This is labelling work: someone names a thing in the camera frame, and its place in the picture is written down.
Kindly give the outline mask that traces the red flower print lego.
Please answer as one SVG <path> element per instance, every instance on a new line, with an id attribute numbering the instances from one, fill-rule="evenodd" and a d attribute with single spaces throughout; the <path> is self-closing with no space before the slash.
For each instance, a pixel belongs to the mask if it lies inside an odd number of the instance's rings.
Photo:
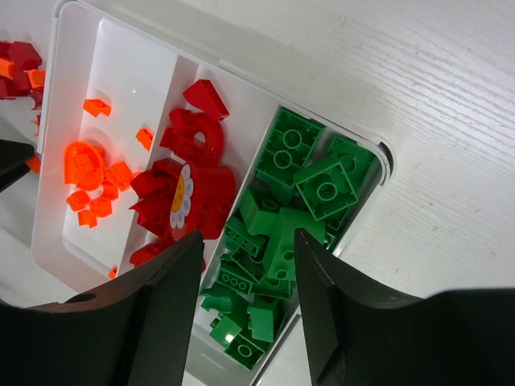
<path id="1" fill-rule="evenodd" d="M 130 208 L 137 224 L 157 237 L 178 240 L 199 231 L 217 239 L 236 195 L 236 179 L 228 166 L 160 159 L 131 182 L 138 202 Z"/>

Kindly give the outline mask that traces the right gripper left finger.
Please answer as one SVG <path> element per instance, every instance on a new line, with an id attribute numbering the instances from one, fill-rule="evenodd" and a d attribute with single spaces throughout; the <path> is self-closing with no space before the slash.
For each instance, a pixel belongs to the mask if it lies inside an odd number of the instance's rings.
<path id="1" fill-rule="evenodd" d="M 203 237 L 192 232 L 66 302 L 3 303 L 2 384 L 181 384 L 203 253 Z"/>

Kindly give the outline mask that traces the orange dome lego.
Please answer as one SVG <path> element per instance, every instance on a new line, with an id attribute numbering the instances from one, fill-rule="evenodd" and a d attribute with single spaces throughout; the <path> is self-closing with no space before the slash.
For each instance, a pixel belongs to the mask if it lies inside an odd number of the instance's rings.
<path id="1" fill-rule="evenodd" d="M 105 150 L 87 142 L 71 142 L 64 151 L 64 183 L 94 191 L 104 181 Z"/>

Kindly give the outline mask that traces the red semicircle lego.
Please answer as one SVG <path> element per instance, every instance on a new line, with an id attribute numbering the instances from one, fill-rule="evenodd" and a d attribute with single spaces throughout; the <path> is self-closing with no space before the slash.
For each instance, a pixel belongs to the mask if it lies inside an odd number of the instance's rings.
<path id="1" fill-rule="evenodd" d="M 170 125 L 164 130 L 159 145 L 171 150 L 184 161 L 219 163 L 225 150 L 225 133 L 218 121 L 206 113 L 193 113 L 188 109 L 169 112 Z"/>

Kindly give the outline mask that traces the red arch lego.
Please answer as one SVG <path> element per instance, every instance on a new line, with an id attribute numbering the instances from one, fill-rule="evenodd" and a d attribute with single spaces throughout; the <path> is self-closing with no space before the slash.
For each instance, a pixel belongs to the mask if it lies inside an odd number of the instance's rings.
<path id="1" fill-rule="evenodd" d="M 174 243 L 175 243 L 175 241 L 173 239 L 154 240 L 154 241 L 150 242 L 149 244 L 142 246 L 137 251 L 135 251 L 130 258 L 130 263 L 135 268 L 137 268 L 140 265 L 142 265 L 142 264 L 148 262 L 149 260 L 153 259 L 154 257 L 158 256 L 161 252 L 163 252 L 165 249 L 169 248 Z"/>

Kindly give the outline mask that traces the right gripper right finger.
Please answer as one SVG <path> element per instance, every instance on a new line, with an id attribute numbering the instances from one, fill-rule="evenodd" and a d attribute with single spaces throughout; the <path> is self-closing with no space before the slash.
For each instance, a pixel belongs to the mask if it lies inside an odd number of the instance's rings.
<path id="1" fill-rule="evenodd" d="M 333 256 L 303 229 L 294 255 L 314 385 L 513 384 L 512 289 L 417 298 Z"/>

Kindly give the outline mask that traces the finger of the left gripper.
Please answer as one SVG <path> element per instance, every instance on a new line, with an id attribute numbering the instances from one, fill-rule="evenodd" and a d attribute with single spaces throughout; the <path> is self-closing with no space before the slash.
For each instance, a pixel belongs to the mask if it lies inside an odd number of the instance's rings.
<path id="1" fill-rule="evenodd" d="M 28 143 L 0 140 L 0 192 L 16 183 L 31 168 L 26 164 L 35 155 L 35 147 Z"/>

